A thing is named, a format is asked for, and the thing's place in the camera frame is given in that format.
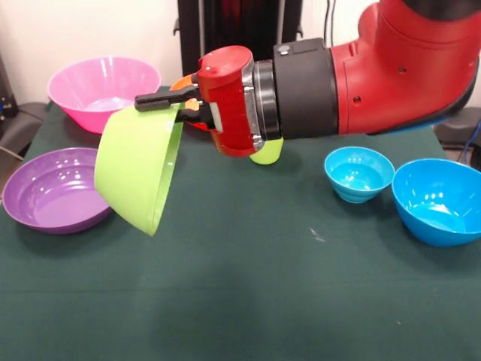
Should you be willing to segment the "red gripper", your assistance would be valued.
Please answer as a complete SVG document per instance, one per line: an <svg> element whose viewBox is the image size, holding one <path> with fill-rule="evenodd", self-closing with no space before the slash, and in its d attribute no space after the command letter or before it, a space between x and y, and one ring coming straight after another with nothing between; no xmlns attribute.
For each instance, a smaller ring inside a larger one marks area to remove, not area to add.
<svg viewBox="0 0 481 361"><path fill-rule="evenodd" d="M185 108L177 112L176 123L200 124L210 128L216 148L227 156L250 156L263 146L253 86L254 60L252 52L240 45L221 47L199 60L198 87L158 91L135 97L139 112L169 109L200 94L209 107L198 110Z"/></svg>

